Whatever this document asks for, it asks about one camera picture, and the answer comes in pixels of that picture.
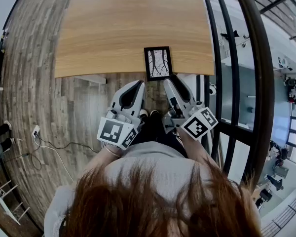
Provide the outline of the person's dark trousers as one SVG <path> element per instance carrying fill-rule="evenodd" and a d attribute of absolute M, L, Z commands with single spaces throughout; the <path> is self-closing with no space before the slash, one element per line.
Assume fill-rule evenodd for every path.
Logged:
<path fill-rule="evenodd" d="M 162 123 L 162 115 L 160 118 L 148 118 L 141 120 L 144 122 L 141 131 L 132 141 L 131 146 L 145 143 L 157 142 L 173 148 L 178 151 L 183 157 L 188 158 L 182 140 L 176 129 L 166 133 Z"/>

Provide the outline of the grey knit sweater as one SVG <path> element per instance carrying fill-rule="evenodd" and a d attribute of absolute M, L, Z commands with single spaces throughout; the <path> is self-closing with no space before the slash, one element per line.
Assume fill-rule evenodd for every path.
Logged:
<path fill-rule="evenodd" d="M 133 145 L 107 166 L 60 186 L 45 237 L 262 237 L 247 186 L 173 148 Z"/>

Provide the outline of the person's left forearm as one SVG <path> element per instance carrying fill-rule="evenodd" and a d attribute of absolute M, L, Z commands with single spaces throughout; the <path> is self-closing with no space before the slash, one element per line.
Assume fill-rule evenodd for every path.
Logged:
<path fill-rule="evenodd" d="M 104 144 L 100 152 L 87 164 L 87 169 L 93 169 L 99 165 L 107 166 L 113 161 L 121 158 L 122 154 L 122 149 L 109 144 Z"/>

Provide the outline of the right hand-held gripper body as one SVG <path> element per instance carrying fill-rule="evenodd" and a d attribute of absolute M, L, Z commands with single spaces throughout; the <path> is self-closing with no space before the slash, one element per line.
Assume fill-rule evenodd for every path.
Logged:
<path fill-rule="evenodd" d="M 195 102 L 192 105 L 183 105 L 183 110 L 178 104 L 172 107 L 162 118 L 162 123 L 166 133 L 180 127 L 192 139 L 200 140 L 218 124 L 218 120 L 202 102 Z"/>

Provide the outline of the person's right forearm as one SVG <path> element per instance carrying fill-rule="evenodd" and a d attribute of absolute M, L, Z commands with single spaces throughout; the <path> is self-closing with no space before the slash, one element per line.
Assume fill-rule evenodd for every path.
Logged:
<path fill-rule="evenodd" d="M 189 159 L 201 164 L 209 162 L 210 164 L 217 166 L 215 161 L 209 156 L 198 140 L 191 138 L 182 128 L 179 128 L 178 132 Z"/>

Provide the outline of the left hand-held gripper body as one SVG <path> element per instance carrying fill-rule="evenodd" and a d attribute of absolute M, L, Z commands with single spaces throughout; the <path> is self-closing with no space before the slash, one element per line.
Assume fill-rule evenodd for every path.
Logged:
<path fill-rule="evenodd" d="M 144 125 L 140 117 L 118 112 L 109 107 L 104 117 L 101 117 L 97 139 L 104 144 L 126 150 Z"/>

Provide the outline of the black picture frame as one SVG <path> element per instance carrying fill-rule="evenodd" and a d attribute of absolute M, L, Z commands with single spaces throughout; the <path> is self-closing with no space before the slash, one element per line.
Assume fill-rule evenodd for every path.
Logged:
<path fill-rule="evenodd" d="M 173 73 L 170 47 L 145 47 L 144 57 L 147 81 L 164 80 Z"/>

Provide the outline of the white table leg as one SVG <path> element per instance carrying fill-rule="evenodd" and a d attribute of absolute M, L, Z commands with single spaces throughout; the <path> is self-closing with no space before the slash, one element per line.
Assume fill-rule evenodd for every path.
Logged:
<path fill-rule="evenodd" d="M 106 84 L 107 83 L 106 78 L 99 76 L 97 74 L 74 76 L 74 78 L 86 80 L 86 81 L 90 81 L 90 82 L 94 82 L 94 83 L 98 83 L 98 84 Z"/>

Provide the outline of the white metal rack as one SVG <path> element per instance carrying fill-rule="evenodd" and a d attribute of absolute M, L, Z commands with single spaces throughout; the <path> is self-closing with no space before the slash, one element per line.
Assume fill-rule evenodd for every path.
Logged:
<path fill-rule="evenodd" d="M 21 208 L 21 206 L 23 205 L 22 202 L 20 202 L 14 209 L 10 209 L 9 206 L 6 204 L 6 202 L 4 201 L 4 198 L 9 195 L 10 193 L 12 193 L 13 191 L 15 191 L 15 189 L 18 187 L 18 185 L 12 185 L 12 187 L 9 190 L 5 190 L 4 188 L 8 185 L 11 184 L 11 180 L 8 180 L 6 183 L 4 183 L 3 185 L 0 186 L 0 205 L 3 208 L 3 212 L 5 215 L 8 215 L 15 223 L 17 223 L 19 226 L 20 224 L 20 220 L 25 216 L 25 214 L 30 210 L 30 207 L 26 207 L 26 209 L 24 210 L 23 213 L 21 213 L 20 215 L 17 215 L 17 211 L 18 209 Z"/>

